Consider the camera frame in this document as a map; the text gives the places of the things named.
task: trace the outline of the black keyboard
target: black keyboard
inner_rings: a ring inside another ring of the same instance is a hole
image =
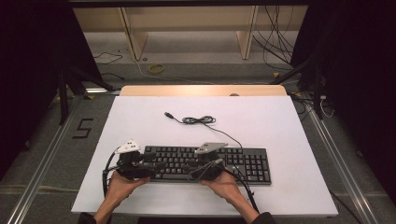
[[[188,160],[196,159],[194,151],[198,147],[159,147],[147,146],[145,152],[155,152],[155,162],[166,162],[166,168],[151,178],[151,182],[189,183],[196,181],[189,174],[183,172],[182,166]],[[224,165],[234,174],[237,169],[242,173],[249,185],[270,185],[271,175],[265,148],[223,147],[217,150]]]

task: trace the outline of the hand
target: hand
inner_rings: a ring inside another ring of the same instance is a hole
[[[200,184],[210,187],[215,194],[225,199],[227,203],[233,204],[235,200],[243,197],[238,186],[236,186],[235,178],[226,172],[222,172],[213,181],[201,180]]]
[[[119,172],[113,172],[111,176],[108,191],[106,194],[105,200],[109,200],[110,202],[116,204],[117,206],[120,203],[128,198],[134,190],[149,182],[149,177],[140,178],[137,180],[129,180],[119,174]]]

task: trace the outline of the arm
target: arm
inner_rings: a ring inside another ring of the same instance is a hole
[[[128,180],[120,176],[118,172],[113,172],[106,197],[100,205],[95,216],[93,216],[96,223],[106,224],[114,209],[120,206],[121,202],[125,198],[127,198],[132,192],[134,192],[137,187],[144,185],[147,182],[149,182],[149,177],[141,178],[138,180]],[[81,221],[79,221],[78,223],[86,223],[86,219],[82,219],[84,218],[80,216]]]
[[[245,197],[241,194],[233,176],[223,172],[221,175],[213,181],[202,180],[202,185],[210,187],[215,194],[219,195],[220,198],[231,204],[244,218],[247,224],[259,224],[259,223],[275,223],[272,219],[271,214],[259,213],[248,203]]]

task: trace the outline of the white tabletop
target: white tabletop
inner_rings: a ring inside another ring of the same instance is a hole
[[[261,212],[277,216],[333,217],[338,214],[289,96],[116,97],[72,212],[96,212],[103,201],[102,171],[111,153],[129,139],[144,146],[199,147],[204,142],[238,145],[204,125],[183,125],[164,112],[216,118],[213,128],[243,147],[265,147],[271,186],[250,187]],[[115,213],[149,217],[236,217],[236,210],[197,184],[148,183]]]

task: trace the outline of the floor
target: floor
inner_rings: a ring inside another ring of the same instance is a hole
[[[142,60],[139,61],[140,67],[131,58],[124,34],[91,33],[85,35],[93,56],[97,57],[95,60],[101,73],[107,73],[103,75],[104,81],[119,87],[127,84],[191,84],[196,82],[201,82],[201,84],[203,82],[212,84],[268,83],[274,80],[276,74],[282,75],[287,71],[286,69],[290,68],[277,57],[263,54],[262,48],[255,41],[252,42],[249,59],[242,60],[234,32],[149,34]],[[262,35],[268,36],[269,33],[263,32]],[[290,43],[294,43],[296,36],[297,33],[287,32],[287,39]],[[162,64],[164,71],[158,75],[151,74],[148,65],[153,63]],[[285,82],[286,90],[298,91],[295,87],[297,80],[298,77],[294,77]],[[85,83],[85,85],[87,88],[96,88],[91,83]],[[309,97],[309,92],[304,92],[304,94]],[[72,214],[70,209],[76,199],[79,185],[90,164],[115,97],[115,94],[110,93],[90,93],[89,95],[90,97],[84,97],[80,102],[76,98],[70,99],[72,105],[77,105],[75,115],[64,130],[64,138],[59,143],[56,154],[49,160],[48,169],[42,174],[43,178],[24,210],[26,213],[22,216],[22,223],[77,223],[78,214]],[[343,175],[337,170],[328,149],[329,146],[319,134],[315,114],[312,113],[309,105],[304,106],[295,102],[295,107],[296,112],[301,113],[299,116],[302,125],[329,190],[340,198],[360,220],[366,220],[360,216],[361,209],[356,206],[357,202],[351,197]],[[326,111],[328,114],[332,112],[331,108],[326,108]],[[90,135],[85,139],[74,138],[81,135],[78,126],[83,119],[92,119],[86,123],[91,128]],[[54,99],[31,138],[30,149],[20,154],[0,182],[0,223],[7,223],[20,197],[35,180],[40,162],[52,151],[51,146],[54,144],[52,138],[61,129],[59,120],[60,103]],[[336,150],[346,162],[348,170],[371,208],[375,217],[374,221],[363,223],[395,223],[395,205],[376,181],[364,158],[356,153],[359,149],[356,148],[343,122],[335,113],[331,118],[324,117],[319,125],[324,125],[329,131]],[[358,223],[335,198],[334,203],[340,213],[337,217],[276,217],[276,221],[278,223]],[[135,223],[137,219],[138,217],[115,216],[113,223]]]

